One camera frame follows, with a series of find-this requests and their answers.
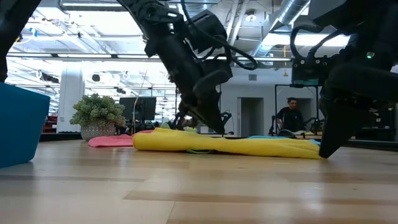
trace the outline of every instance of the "pink cloth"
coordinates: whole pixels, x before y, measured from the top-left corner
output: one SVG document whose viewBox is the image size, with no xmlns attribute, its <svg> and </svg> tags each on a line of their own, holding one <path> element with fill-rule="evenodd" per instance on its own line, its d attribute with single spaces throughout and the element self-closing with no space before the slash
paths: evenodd
<svg viewBox="0 0 398 224">
<path fill-rule="evenodd" d="M 140 131 L 140 133 L 151 133 L 153 130 Z M 122 134 L 120 136 L 101 136 L 88 141 L 91 147 L 128 147 L 132 146 L 132 136 Z"/>
</svg>

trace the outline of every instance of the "pillar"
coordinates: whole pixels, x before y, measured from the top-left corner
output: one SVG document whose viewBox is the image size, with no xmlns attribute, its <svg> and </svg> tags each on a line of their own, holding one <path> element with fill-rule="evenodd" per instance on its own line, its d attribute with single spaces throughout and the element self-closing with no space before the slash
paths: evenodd
<svg viewBox="0 0 398 224">
<path fill-rule="evenodd" d="M 65 62 L 61 76 L 57 133 L 64 131 L 80 132 L 80 125 L 72 125 L 69 121 L 76 112 L 73 105 L 81 100 L 84 92 L 85 83 L 81 62 Z"/>
</svg>

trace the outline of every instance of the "white wall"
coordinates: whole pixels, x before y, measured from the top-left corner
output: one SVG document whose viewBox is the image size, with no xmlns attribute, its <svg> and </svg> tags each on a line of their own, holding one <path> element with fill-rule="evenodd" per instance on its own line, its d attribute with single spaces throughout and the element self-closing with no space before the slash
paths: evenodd
<svg viewBox="0 0 398 224">
<path fill-rule="evenodd" d="M 274 85 L 275 82 L 253 82 L 248 81 L 247 75 L 255 72 L 257 74 L 257 80 L 267 80 L 267 77 L 271 81 L 277 81 L 278 76 L 282 75 L 281 80 L 285 80 L 282 84 L 287 84 L 286 78 L 283 77 L 284 69 L 274 71 L 273 69 L 257 69 L 255 71 L 241 71 L 240 69 L 234 69 L 232 78 L 230 81 L 222 85 L 221 91 L 221 111 L 230 110 L 233 119 L 230 119 L 225 125 L 225 131 L 234 131 L 237 133 L 238 128 L 238 97 L 258 97 L 264 99 L 264 134 L 268 134 L 268 130 L 271 126 L 271 116 L 275 115 L 275 96 L 274 96 Z M 283 107 L 287 106 L 288 97 L 296 98 L 309 98 L 313 101 L 313 114 L 316 115 L 315 107 L 315 96 L 316 91 L 314 88 L 290 88 L 288 86 L 278 87 L 277 94 L 277 110 L 279 111 Z"/>
<path fill-rule="evenodd" d="M 81 100 L 84 92 L 85 83 L 81 63 L 65 62 L 65 68 L 61 76 L 57 133 L 64 131 L 80 132 L 80 125 L 70 124 L 69 121 L 76 113 L 73 105 Z"/>
</svg>

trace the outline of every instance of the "desk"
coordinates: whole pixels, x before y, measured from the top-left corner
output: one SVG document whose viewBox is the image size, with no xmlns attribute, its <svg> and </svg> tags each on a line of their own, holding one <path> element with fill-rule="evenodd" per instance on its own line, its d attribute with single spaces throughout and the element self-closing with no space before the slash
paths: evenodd
<svg viewBox="0 0 398 224">
<path fill-rule="evenodd" d="M 398 223 L 397 155 L 342 147 L 318 160 L 43 142 L 31 163 L 0 169 L 0 217 L 3 224 Z"/>
</svg>

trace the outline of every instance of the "door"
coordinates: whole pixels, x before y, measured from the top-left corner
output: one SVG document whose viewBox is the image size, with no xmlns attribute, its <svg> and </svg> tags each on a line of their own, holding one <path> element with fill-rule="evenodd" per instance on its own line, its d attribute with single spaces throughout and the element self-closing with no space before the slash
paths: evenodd
<svg viewBox="0 0 398 224">
<path fill-rule="evenodd" d="M 237 108 L 236 108 L 236 111 L 238 112 L 238 118 L 236 119 L 237 121 L 237 129 L 236 129 L 236 133 L 235 133 L 235 135 L 237 136 L 237 137 L 241 137 L 242 136 L 242 134 L 241 134 L 241 126 L 242 126 L 242 124 L 241 124 L 241 120 L 242 120 L 242 117 L 241 117 L 241 111 L 242 111 L 242 98 L 240 98 L 240 97 L 238 97 L 238 99 L 237 99 Z"/>
<path fill-rule="evenodd" d="M 264 135 L 264 99 L 241 98 L 239 130 L 241 137 Z"/>
</svg>

